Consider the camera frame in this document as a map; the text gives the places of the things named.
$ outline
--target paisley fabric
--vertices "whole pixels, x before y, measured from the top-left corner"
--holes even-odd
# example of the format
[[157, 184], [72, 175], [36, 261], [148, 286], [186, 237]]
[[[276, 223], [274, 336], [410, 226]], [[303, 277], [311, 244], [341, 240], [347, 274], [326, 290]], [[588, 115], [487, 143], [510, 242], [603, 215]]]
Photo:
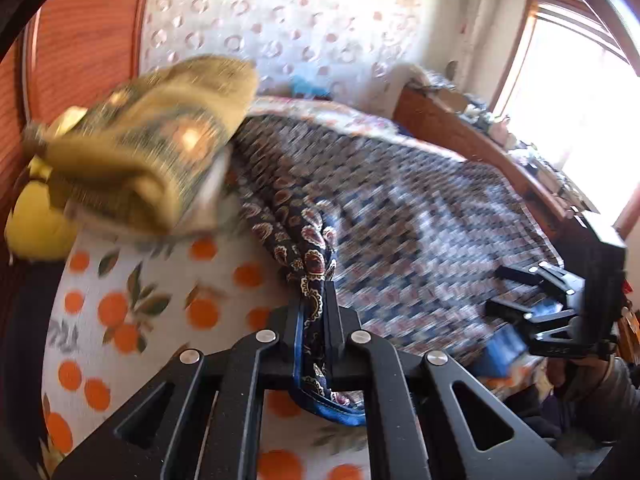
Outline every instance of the paisley fabric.
[[244, 214], [305, 301], [301, 391], [292, 395], [319, 415], [364, 423], [354, 400], [326, 387], [326, 280], [364, 328], [398, 349], [442, 348], [468, 363], [498, 326], [482, 317], [487, 298], [536, 299], [494, 269], [560, 263], [504, 177], [484, 164], [270, 115], [247, 118], [232, 142]]

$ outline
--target sleeve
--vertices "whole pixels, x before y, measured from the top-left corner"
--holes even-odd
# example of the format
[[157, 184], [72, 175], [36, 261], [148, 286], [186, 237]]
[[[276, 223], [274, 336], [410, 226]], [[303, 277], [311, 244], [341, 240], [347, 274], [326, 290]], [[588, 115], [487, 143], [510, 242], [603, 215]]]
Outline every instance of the sleeve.
[[617, 358], [599, 386], [577, 406], [576, 423], [597, 440], [617, 440], [638, 404], [640, 390], [631, 383], [625, 362]]

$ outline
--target window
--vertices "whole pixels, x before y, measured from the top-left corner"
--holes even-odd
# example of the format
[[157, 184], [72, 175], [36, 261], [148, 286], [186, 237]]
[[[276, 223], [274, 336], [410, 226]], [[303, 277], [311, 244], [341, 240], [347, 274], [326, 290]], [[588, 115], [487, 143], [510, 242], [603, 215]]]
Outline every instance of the window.
[[579, 2], [530, 0], [496, 114], [612, 224], [640, 182], [640, 78]]

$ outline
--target person's hand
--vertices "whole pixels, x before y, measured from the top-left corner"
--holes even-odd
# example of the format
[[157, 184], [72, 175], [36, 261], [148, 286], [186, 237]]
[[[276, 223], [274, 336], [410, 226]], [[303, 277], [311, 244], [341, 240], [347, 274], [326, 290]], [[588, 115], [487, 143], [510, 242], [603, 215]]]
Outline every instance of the person's hand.
[[546, 363], [546, 376], [555, 388], [561, 388], [567, 381], [567, 365], [572, 363], [575, 370], [572, 384], [567, 386], [572, 390], [570, 397], [584, 397], [596, 389], [604, 380], [609, 370], [611, 360], [603, 361], [596, 356], [584, 359], [549, 358]]

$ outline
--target yellow fabric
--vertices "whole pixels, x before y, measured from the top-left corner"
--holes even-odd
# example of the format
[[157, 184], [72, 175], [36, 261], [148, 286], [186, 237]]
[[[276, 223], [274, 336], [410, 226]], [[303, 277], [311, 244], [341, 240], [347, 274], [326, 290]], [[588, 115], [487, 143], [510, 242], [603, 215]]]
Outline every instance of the yellow fabric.
[[54, 207], [73, 200], [111, 221], [168, 234], [244, 119], [257, 84], [247, 62], [190, 59], [117, 89], [64, 136], [29, 126], [25, 145], [53, 168]]
[[[62, 136], [86, 114], [86, 108], [71, 107], [47, 129], [47, 137]], [[39, 157], [29, 163], [31, 178], [47, 180], [51, 168]], [[49, 204], [49, 191], [42, 182], [28, 183], [4, 227], [9, 250], [20, 258], [34, 261], [64, 260], [76, 240], [76, 227]]]

